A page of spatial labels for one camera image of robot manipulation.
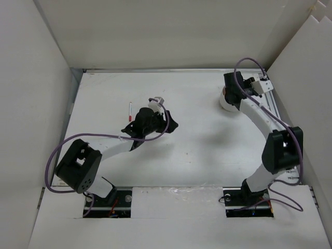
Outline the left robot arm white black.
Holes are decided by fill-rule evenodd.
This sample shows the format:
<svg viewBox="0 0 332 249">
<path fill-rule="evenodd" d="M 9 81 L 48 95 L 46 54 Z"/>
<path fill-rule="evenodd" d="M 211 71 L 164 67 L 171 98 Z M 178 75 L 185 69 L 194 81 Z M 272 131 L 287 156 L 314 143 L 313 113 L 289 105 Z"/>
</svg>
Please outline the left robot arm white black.
<svg viewBox="0 0 332 249">
<path fill-rule="evenodd" d="M 137 149 L 154 132 L 172 133 L 177 127 L 178 123 L 169 110 L 162 114 L 142 107 L 135 119 L 121 130 L 120 136 L 93 142 L 73 141 L 57 165 L 55 174 L 76 193 L 84 193 L 91 199 L 97 198 L 103 205 L 111 205 L 116 198 L 116 187 L 98 174 L 101 162 Z"/>
</svg>

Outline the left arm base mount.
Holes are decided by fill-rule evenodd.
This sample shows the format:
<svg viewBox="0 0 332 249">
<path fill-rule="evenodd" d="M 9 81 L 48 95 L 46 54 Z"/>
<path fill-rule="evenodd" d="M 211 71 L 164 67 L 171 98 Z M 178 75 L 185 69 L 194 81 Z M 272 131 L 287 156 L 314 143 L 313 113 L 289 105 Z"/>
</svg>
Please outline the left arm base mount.
<svg viewBox="0 0 332 249">
<path fill-rule="evenodd" d="M 133 187 L 116 187 L 106 198 L 84 193 L 83 218 L 130 218 Z"/>
</svg>

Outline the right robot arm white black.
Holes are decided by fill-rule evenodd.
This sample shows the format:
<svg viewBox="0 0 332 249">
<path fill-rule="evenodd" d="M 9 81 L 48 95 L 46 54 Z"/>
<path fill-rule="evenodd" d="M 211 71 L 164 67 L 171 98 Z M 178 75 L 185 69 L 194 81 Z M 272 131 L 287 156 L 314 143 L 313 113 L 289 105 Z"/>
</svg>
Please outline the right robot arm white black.
<svg viewBox="0 0 332 249">
<path fill-rule="evenodd" d="M 279 175 L 302 164 L 303 131 L 281 121 L 259 100 L 273 90 L 268 77 L 243 79 L 240 72 L 225 73 L 224 83 L 222 107 L 245 114 L 266 140 L 261 165 L 241 186 L 241 201 L 252 204 Z"/>
</svg>

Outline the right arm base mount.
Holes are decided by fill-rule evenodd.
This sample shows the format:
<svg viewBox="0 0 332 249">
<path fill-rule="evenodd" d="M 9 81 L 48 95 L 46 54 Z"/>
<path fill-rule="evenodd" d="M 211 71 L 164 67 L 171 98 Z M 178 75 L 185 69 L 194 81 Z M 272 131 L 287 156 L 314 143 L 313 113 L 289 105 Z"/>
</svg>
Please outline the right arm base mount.
<svg viewBox="0 0 332 249">
<path fill-rule="evenodd" d="M 246 180 L 240 187 L 223 187 L 219 203 L 225 205 L 227 218 L 274 217 L 267 188 L 251 192 Z"/>
</svg>

